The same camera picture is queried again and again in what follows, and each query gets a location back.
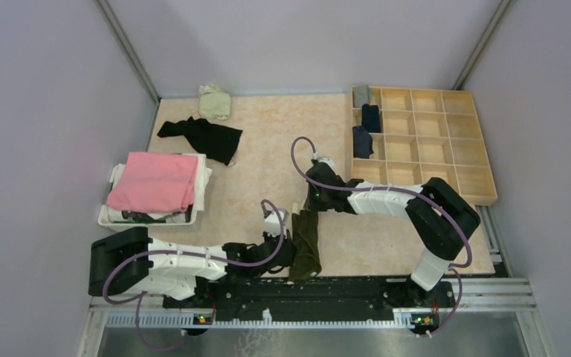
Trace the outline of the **dark green underwear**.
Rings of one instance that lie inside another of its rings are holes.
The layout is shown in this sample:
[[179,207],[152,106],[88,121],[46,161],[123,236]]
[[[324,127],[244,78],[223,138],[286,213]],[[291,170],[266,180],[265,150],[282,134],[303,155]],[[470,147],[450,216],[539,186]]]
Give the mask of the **dark green underwear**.
[[318,213],[303,209],[299,202],[292,205],[292,242],[296,248],[288,279],[309,280],[322,272],[319,252]]

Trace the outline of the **navy underwear cream waistband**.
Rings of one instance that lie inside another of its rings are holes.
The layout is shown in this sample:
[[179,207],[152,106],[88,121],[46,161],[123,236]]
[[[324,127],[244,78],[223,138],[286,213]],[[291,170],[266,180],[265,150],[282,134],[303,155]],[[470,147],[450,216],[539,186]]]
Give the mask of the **navy underwear cream waistband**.
[[374,153],[373,139],[363,126],[352,127],[352,151],[354,158],[369,159]]

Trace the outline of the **navy orange underwear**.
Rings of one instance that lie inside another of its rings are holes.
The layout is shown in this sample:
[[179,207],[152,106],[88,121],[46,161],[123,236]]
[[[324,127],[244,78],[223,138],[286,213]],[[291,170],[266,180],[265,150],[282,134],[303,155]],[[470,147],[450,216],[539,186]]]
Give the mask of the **navy orange underwear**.
[[361,125],[368,132],[381,133],[380,109],[377,105],[365,103],[361,107]]

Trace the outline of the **grey underwear white waistband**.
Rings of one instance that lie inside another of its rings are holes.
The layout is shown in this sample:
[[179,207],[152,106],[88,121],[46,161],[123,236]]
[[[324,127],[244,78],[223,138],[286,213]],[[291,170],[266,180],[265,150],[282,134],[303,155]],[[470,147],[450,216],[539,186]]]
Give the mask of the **grey underwear white waistband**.
[[352,103],[354,108],[361,108],[365,104],[370,104],[372,91],[368,85],[354,86],[352,88]]

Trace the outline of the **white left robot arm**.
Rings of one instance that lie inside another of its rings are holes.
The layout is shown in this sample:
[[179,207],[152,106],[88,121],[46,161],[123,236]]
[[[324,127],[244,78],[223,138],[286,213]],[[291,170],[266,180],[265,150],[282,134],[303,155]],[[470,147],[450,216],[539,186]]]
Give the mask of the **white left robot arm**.
[[130,228],[92,243],[88,294],[147,292],[200,307],[209,295],[203,282],[256,278],[291,266],[297,248],[288,231],[263,239],[259,245],[180,245],[151,237],[145,227]]

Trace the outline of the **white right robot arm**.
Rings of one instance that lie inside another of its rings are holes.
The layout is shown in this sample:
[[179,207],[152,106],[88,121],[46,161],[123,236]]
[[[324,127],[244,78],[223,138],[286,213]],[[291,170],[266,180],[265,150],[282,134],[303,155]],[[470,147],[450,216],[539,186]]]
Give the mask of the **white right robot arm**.
[[309,210],[378,214],[413,224],[425,246],[406,286],[407,299],[415,306],[427,306],[436,297],[436,285],[480,226],[475,209],[442,178],[410,186],[344,181],[321,160],[314,160],[304,177]]

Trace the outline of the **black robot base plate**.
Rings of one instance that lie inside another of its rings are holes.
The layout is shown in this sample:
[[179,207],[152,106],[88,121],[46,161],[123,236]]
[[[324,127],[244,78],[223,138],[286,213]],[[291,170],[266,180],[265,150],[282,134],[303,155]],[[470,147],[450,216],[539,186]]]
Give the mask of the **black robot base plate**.
[[438,312],[455,304],[449,282],[423,292],[407,277],[317,277],[299,283],[284,278],[203,282],[200,295],[175,300],[165,309],[207,309],[216,321],[258,321],[268,310],[276,322],[390,321],[400,308]]

